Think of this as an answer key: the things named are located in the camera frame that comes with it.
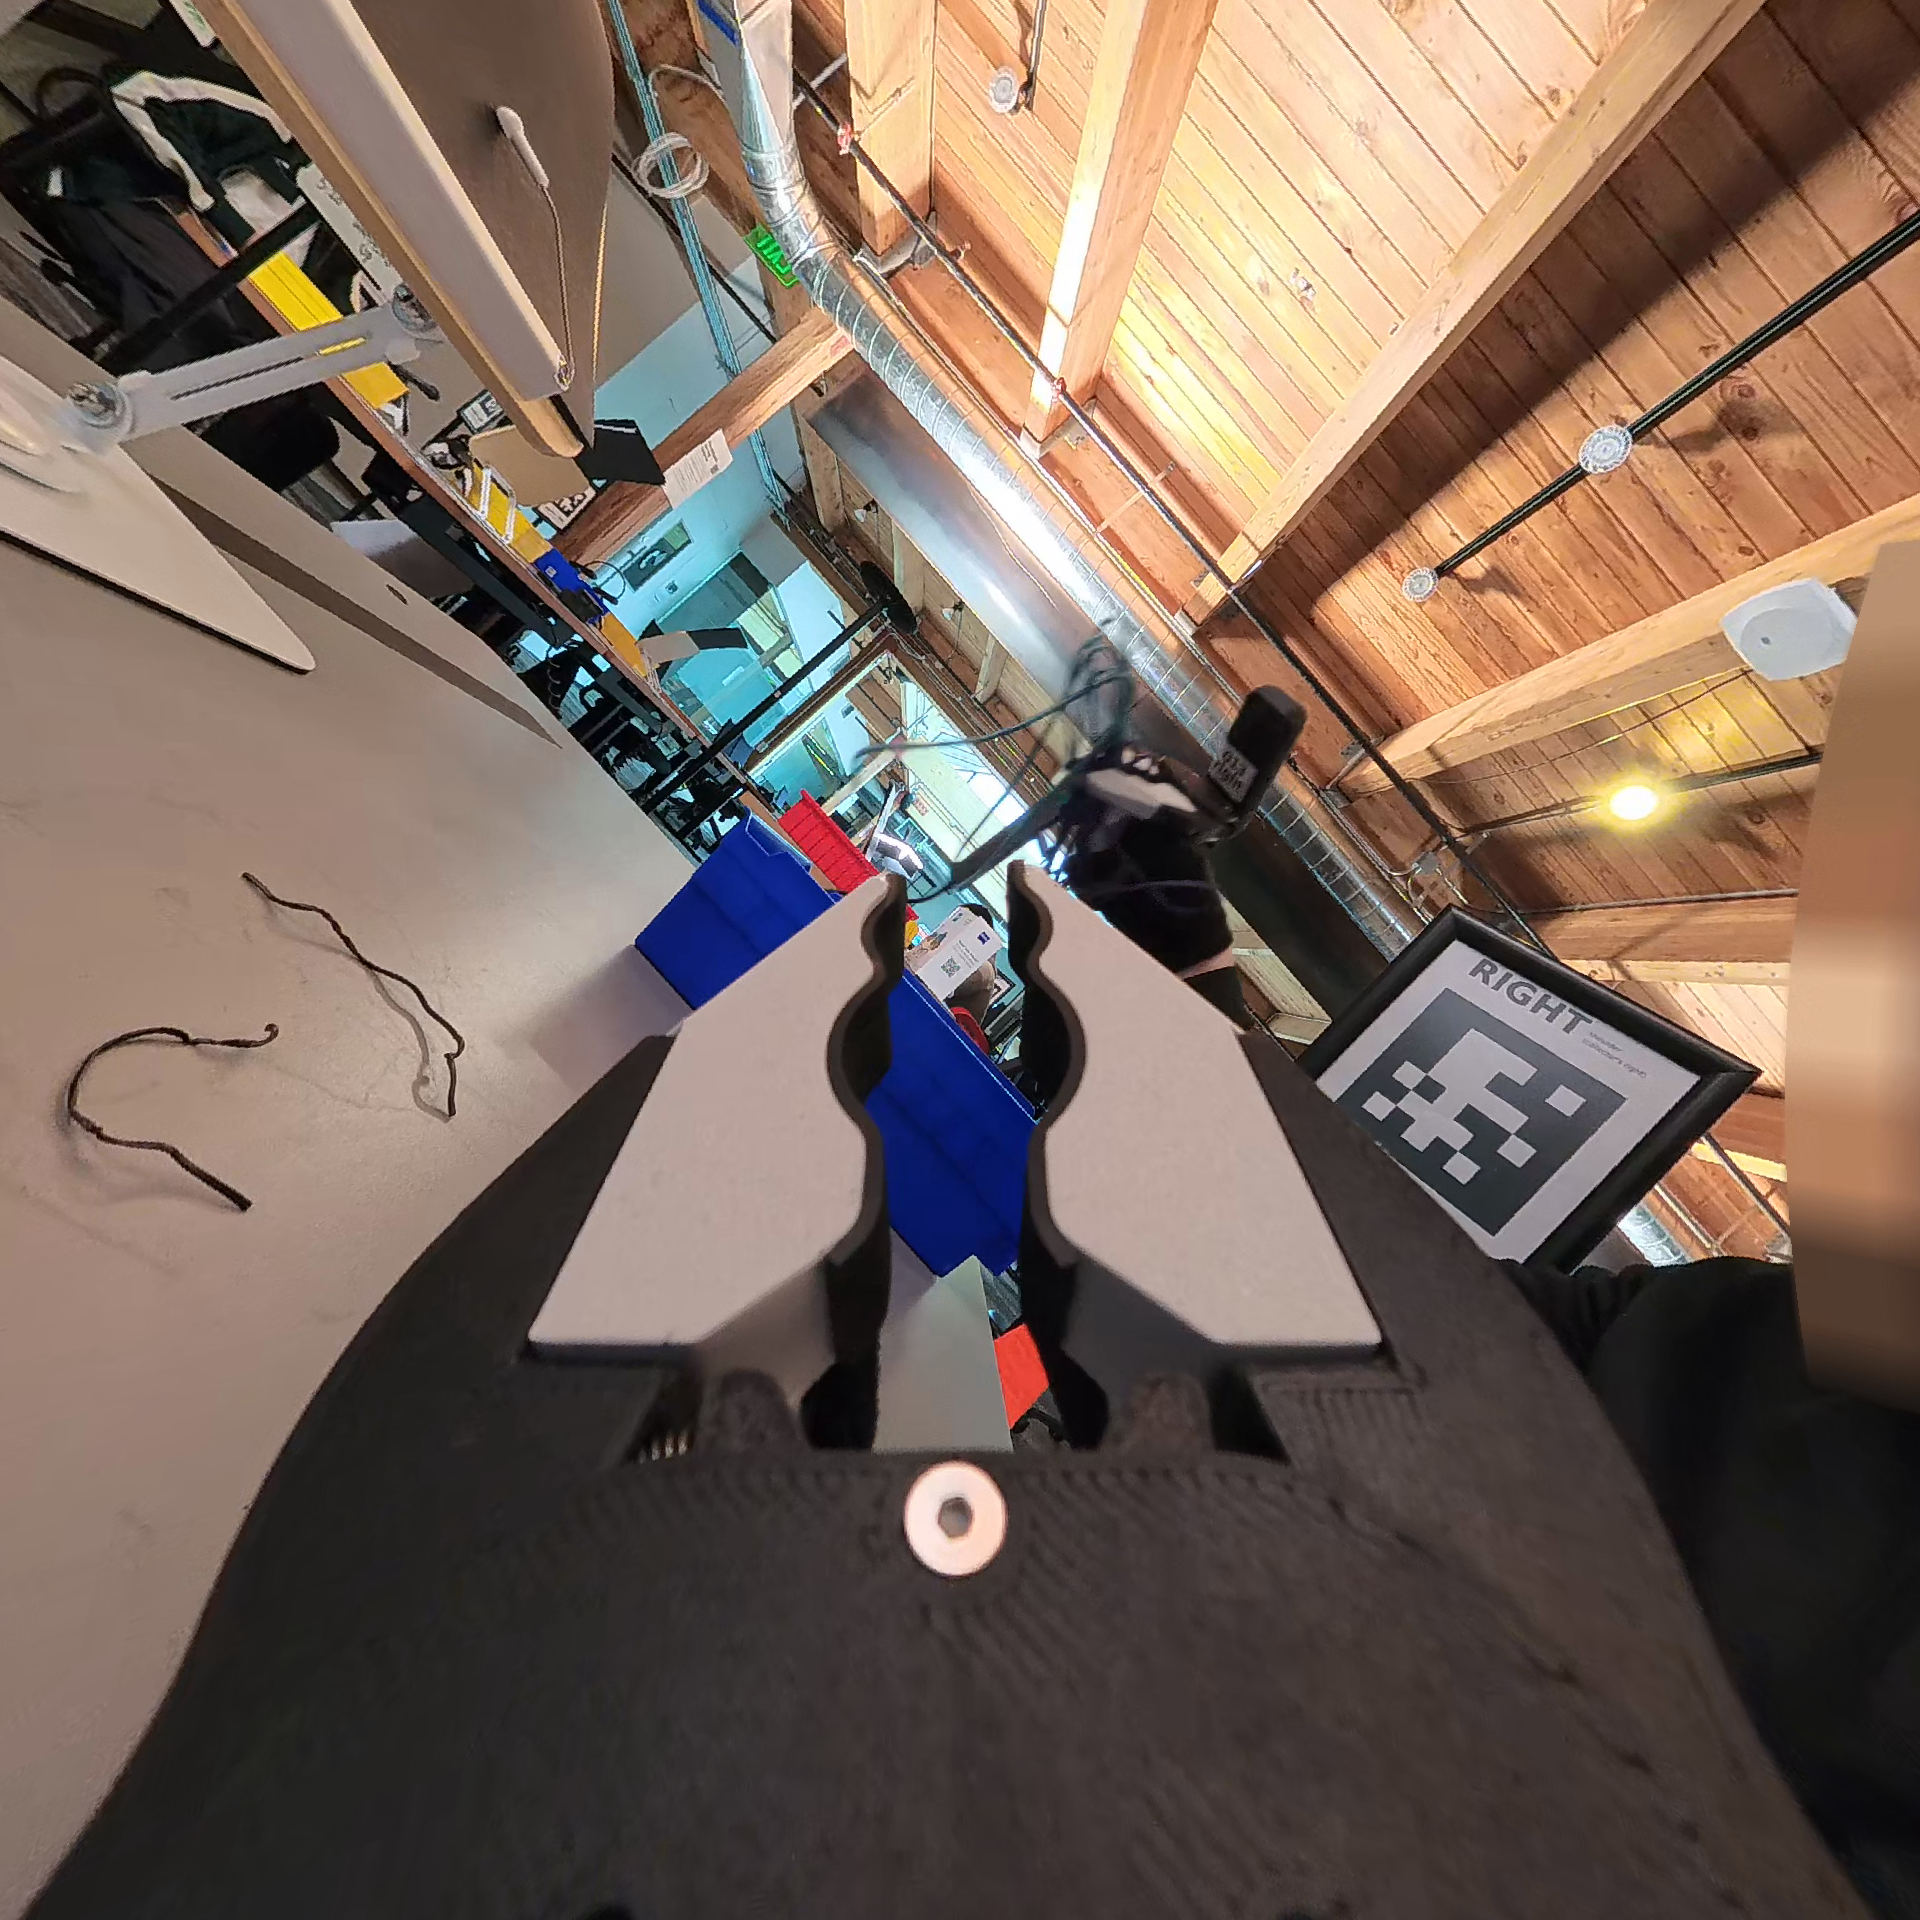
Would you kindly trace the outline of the white base acrylic leg stand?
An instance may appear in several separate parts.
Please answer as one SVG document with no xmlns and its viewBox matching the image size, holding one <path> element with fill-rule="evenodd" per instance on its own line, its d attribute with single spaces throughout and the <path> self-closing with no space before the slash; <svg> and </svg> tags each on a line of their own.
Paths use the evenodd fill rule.
<svg viewBox="0 0 1920 1920">
<path fill-rule="evenodd" d="M 595 446 L 611 62 L 600 7 L 206 7 L 212 35 L 382 258 L 372 316 L 175 368 L 89 368 L 73 391 L 3 359 L 3 547 L 55 562 L 206 638 L 307 674 L 303 638 L 131 462 L 131 441 L 398 368 L 431 346 L 565 462 Z"/>
</svg>

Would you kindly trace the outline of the grey usb hub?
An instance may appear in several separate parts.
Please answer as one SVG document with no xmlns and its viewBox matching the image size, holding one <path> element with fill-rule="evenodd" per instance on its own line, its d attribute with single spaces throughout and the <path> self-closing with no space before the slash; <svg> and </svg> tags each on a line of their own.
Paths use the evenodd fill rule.
<svg viewBox="0 0 1920 1920">
<path fill-rule="evenodd" d="M 1070 798 L 1051 792 L 1045 798 L 1039 804 L 1027 804 L 1019 819 L 999 824 L 985 844 L 974 844 L 946 889 L 960 891 L 974 889 L 980 876 L 986 876 L 992 869 L 1005 869 L 1006 855 L 1019 855 L 1025 844 L 1034 844 L 1039 837 L 1058 829 L 1070 819 Z"/>
</svg>

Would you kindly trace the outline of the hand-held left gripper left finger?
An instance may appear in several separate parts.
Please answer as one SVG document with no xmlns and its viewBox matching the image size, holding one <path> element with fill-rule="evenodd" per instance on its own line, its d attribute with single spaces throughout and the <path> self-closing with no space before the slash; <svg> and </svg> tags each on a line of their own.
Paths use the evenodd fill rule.
<svg viewBox="0 0 1920 1920">
<path fill-rule="evenodd" d="M 876 1360 L 901 876 L 872 876 L 696 1010 L 534 1315 L 535 1360 L 820 1378 Z"/>
</svg>

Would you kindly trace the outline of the black track light rail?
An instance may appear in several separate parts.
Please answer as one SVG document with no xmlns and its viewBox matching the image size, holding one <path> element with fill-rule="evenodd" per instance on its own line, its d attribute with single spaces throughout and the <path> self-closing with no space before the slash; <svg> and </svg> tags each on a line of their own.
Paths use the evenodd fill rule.
<svg viewBox="0 0 1920 1920">
<path fill-rule="evenodd" d="M 1808 294 L 1789 298 L 1770 322 L 1742 337 L 1733 350 L 1707 359 L 1698 375 L 1688 375 L 1675 391 L 1666 391 L 1655 407 L 1647 407 L 1629 419 L 1606 419 L 1598 425 L 1573 462 L 1530 493 L 1521 508 L 1494 516 L 1485 530 L 1461 543 L 1450 557 L 1406 566 L 1403 574 L 1403 598 L 1430 603 L 1461 566 L 1485 557 L 1494 543 L 1513 536 L 1525 523 L 1534 523 L 1547 508 L 1565 501 L 1573 486 L 1602 484 L 1629 462 L 1642 441 L 1649 441 L 1672 418 L 1694 412 L 1707 399 L 1729 375 L 1746 368 L 1759 354 L 1778 350 L 1793 338 L 1801 322 L 1829 316 L 1844 294 L 1882 273 L 1895 258 L 1907 258 L 1920 243 L 1920 214 L 1907 214 L 1891 234 L 1880 234 L 1867 247 L 1851 255 L 1833 273 L 1825 273 Z"/>
</svg>

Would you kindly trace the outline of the white printed card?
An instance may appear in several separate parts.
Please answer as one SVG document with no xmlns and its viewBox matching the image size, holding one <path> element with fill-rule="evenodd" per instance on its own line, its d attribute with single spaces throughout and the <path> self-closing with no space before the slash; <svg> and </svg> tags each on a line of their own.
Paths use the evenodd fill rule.
<svg viewBox="0 0 1920 1920">
<path fill-rule="evenodd" d="M 939 934 L 929 934 L 907 951 L 907 968 L 942 1005 L 954 1005 L 959 993 L 969 993 L 969 981 L 980 975 L 986 975 L 986 999 L 992 999 L 999 993 L 992 990 L 999 951 L 1005 951 L 1005 938 L 999 938 L 992 917 L 980 917 L 974 906 L 959 906 Z"/>
</svg>

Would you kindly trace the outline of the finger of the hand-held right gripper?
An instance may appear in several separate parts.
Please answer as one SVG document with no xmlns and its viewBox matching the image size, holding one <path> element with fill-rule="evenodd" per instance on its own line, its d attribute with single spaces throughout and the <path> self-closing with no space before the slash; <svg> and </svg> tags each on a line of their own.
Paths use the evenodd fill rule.
<svg viewBox="0 0 1920 1920">
<path fill-rule="evenodd" d="M 1158 758 L 1107 758 L 1085 770 L 1085 801 L 1119 819 L 1201 819 L 1201 804 Z"/>
</svg>

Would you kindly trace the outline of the blue bin with black divider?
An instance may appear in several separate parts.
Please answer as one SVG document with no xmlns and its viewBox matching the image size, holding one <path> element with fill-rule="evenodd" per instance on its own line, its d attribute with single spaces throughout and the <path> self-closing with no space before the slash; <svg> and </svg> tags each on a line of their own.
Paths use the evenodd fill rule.
<svg viewBox="0 0 1920 1920">
<path fill-rule="evenodd" d="M 749 814 L 640 934 L 640 951 L 689 1010 L 702 1010 L 831 906 L 802 850 Z M 872 1092 L 872 1120 L 889 1225 L 931 1279 L 960 1261 L 1013 1270 L 1034 1108 L 911 975 L 884 1015 L 889 1067 Z"/>
</svg>

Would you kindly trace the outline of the black twist tie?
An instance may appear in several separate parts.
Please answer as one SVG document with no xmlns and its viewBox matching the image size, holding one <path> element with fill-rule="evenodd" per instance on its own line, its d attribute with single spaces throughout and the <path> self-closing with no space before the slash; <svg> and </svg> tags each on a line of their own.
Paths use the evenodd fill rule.
<svg viewBox="0 0 1920 1920">
<path fill-rule="evenodd" d="M 243 871 L 243 889 L 278 917 L 320 922 L 334 938 L 334 947 L 372 978 L 372 990 L 414 1028 L 421 1038 L 414 1103 L 421 1117 L 437 1117 L 449 1124 L 463 1117 L 467 1036 L 425 999 L 414 978 L 377 964 L 329 906 L 285 898 L 252 871 Z"/>
<path fill-rule="evenodd" d="M 73 1067 L 64 1090 L 62 1090 L 62 1124 L 64 1132 L 74 1132 L 74 1135 L 84 1135 L 84 1138 L 94 1138 L 108 1152 L 156 1153 L 174 1169 L 180 1169 L 187 1180 L 199 1180 L 201 1191 L 212 1191 L 222 1205 L 252 1209 L 246 1191 L 236 1191 L 235 1180 L 222 1180 L 206 1164 L 199 1164 L 175 1138 L 115 1135 L 94 1117 L 84 1117 L 84 1103 L 80 1103 L 84 1075 L 100 1057 L 110 1057 L 123 1049 L 143 1049 L 143 1043 L 174 1043 L 174 1049 L 192 1049 L 192 1054 L 260 1054 L 260 1049 L 278 1043 L 278 1024 L 263 1024 L 260 1036 L 236 1036 L 236 1038 L 212 1038 L 212 1036 L 192 1036 L 192 1028 L 175 1028 L 175 1024 L 143 1024 L 143 1028 L 110 1036 L 94 1049 L 84 1049 L 80 1065 Z"/>
</svg>

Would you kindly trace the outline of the red plastic bin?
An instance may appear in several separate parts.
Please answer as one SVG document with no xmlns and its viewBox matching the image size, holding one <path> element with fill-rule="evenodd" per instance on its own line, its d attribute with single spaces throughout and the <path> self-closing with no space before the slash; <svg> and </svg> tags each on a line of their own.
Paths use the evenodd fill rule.
<svg viewBox="0 0 1920 1920">
<path fill-rule="evenodd" d="M 834 824 L 834 814 L 815 798 L 802 798 L 791 809 L 780 809 L 780 829 L 834 898 L 849 898 L 860 882 L 876 876 L 864 850 Z"/>
</svg>

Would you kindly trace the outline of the wooden workbench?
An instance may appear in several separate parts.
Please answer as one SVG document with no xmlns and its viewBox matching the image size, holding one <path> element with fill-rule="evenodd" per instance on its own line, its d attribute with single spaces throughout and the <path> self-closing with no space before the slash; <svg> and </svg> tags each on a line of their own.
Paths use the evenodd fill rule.
<svg viewBox="0 0 1920 1920">
<path fill-rule="evenodd" d="M 230 243 L 201 229 L 192 214 L 180 220 L 187 240 L 206 258 L 206 280 L 230 262 Z M 314 255 L 320 262 L 303 268 L 334 305 L 377 305 L 382 289 L 364 289 L 364 273 L 347 262 L 334 234 L 303 229 L 285 255 Z M 220 305 L 199 318 L 192 338 L 252 346 L 266 338 L 272 322 L 252 316 L 243 285 L 220 294 Z M 611 666 L 611 612 L 605 612 L 600 627 L 573 632 L 565 618 L 558 618 L 558 592 L 534 590 L 503 566 L 503 551 L 477 536 L 477 516 L 467 510 L 467 499 L 449 499 L 446 472 L 398 462 L 382 435 L 394 435 L 394 425 L 372 433 L 372 419 L 356 418 L 356 391 L 345 382 L 272 396 L 260 407 L 222 412 L 201 425 L 192 425 L 212 453 L 222 453 L 235 464 L 252 472 L 266 493 L 301 493 L 307 510 L 320 510 L 320 484 L 307 478 L 347 453 L 347 435 L 372 453 L 364 478 L 356 484 L 377 508 L 345 510 L 347 523 L 394 516 L 407 523 L 431 551 L 431 566 L 454 566 L 467 590 L 421 590 L 425 598 L 449 598 L 463 621 L 488 638 L 497 653 L 514 638 L 514 627 L 534 627 L 553 644 L 545 666 L 534 666 L 523 678 L 527 690 L 558 714 L 562 709 L 562 667 L 606 666 L 606 690 L 580 703 L 580 714 L 565 724 L 606 770 L 625 758 L 643 758 L 649 773 L 640 784 L 654 784 L 654 773 L 676 770 L 686 773 L 702 740 L 679 731 L 667 714 L 660 714 L 640 682 Z M 679 804 L 676 837 L 696 829 L 697 809 L 735 804 L 731 798 L 731 766 L 702 766 L 696 778 L 679 778 L 654 804 Z"/>
</svg>

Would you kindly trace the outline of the white ceiling device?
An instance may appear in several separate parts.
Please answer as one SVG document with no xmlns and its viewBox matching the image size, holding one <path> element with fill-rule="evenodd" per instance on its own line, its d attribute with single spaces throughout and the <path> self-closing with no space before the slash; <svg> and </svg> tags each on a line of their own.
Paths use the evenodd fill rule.
<svg viewBox="0 0 1920 1920">
<path fill-rule="evenodd" d="M 1838 590 L 1793 578 L 1742 598 L 1717 627 L 1762 682 L 1799 682 L 1851 658 L 1860 612 Z"/>
</svg>

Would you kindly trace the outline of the wooden pillar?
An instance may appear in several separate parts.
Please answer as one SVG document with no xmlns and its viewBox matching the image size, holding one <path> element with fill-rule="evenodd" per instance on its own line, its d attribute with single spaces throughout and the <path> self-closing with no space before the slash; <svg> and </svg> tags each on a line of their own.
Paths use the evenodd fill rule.
<svg viewBox="0 0 1920 1920">
<path fill-rule="evenodd" d="M 720 396 L 709 396 L 660 446 L 664 484 L 606 484 L 558 536 L 558 551 L 577 566 L 611 562 L 664 510 L 702 493 L 735 453 L 770 425 L 802 391 L 831 375 L 849 354 L 849 337 L 812 309 L 761 359 L 749 359 Z"/>
</svg>

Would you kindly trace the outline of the yellow plastic bin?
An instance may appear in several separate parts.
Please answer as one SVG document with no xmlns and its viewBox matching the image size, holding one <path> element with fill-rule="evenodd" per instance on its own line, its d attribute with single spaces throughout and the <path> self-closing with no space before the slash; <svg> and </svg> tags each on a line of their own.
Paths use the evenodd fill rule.
<svg viewBox="0 0 1920 1920">
<path fill-rule="evenodd" d="M 345 309 L 288 258 L 260 262 L 243 289 L 288 331 L 334 322 Z M 398 407 L 407 382 L 391 364 L 338 375 L 372 412 Z"/>
</svg>

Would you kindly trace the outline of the silver ventilation duct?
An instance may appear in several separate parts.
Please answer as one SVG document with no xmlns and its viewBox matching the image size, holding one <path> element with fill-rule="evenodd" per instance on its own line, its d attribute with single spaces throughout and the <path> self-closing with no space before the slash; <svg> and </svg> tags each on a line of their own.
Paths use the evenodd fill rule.
<svg viewBox="0 0 1920 1920">
<path fill-rule="evenodd" d="M 793 140 L 793 69 L 775 48 L 775 62 L 749 56 L 724 83 L 724 101 L 741 134 L 743 179 L 761 220 L 791 258 L 815 309 L 847 331 L 889 407 L 917 425 L 939 455 L 939 478 L 954 478 L 986 516 L 986 574 L 1027 562 L 1045 578 L 1051 607 L 1075 607 L 1098 627 L 1133 667 L 1140 696 L 1179 724 L 1196 751 L 1216 756 L 1243 709 L 1230 682 L 1158 618 L 1140 592 L 1096 562 L 1096 536 L 1079 526 L 1039 464 L 960 396 L 960 382 L 931 359 L 911 337 L 898 298 L 879 294 L 806 184 Z"/>
</svg>

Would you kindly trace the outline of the framed marker sign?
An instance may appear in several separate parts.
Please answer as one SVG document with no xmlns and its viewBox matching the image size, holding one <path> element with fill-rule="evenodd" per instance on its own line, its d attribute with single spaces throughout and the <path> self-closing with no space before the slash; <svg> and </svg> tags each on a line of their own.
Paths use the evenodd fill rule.
<svg viewBox="0 0 1920 1920">
<path fill-rule="evenodd" d="M 1587 1261 L 1759 1085 L 1694 1028 L 1450 906 L 1304 1054 L 1498 1261 Z"/>
</svg>

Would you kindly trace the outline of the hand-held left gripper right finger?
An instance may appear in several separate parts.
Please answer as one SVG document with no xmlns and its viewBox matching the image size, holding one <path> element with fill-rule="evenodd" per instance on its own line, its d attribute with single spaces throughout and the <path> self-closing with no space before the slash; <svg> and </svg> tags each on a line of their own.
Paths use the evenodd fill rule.
<svg viewBox="0 0 1920 1920">
<path fill-rule="evenodd" d="M 1062 1409 L 1146 1378 L 1224 1389 L 1385 1355 L 1253 1038 L 1058 882 L 1013 863 L 1025 1043 L 1045 1077 L 1019 1292 Z"/>
</svg>

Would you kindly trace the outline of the black and white jacket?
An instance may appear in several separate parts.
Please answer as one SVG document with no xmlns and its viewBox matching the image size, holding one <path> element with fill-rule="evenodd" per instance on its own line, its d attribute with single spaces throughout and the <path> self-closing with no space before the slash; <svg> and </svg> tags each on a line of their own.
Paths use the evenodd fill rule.
<svg viewBox="0 0 1920 1920">
<path fill-rule="evenodd" d="M 3 207 L 123 338 L 206 280 L 192 214 L 235 255 L 303 207 L 303 155 L 246 84 L 150 66 L 49 66 L 3 139 Z"/>
</svg>

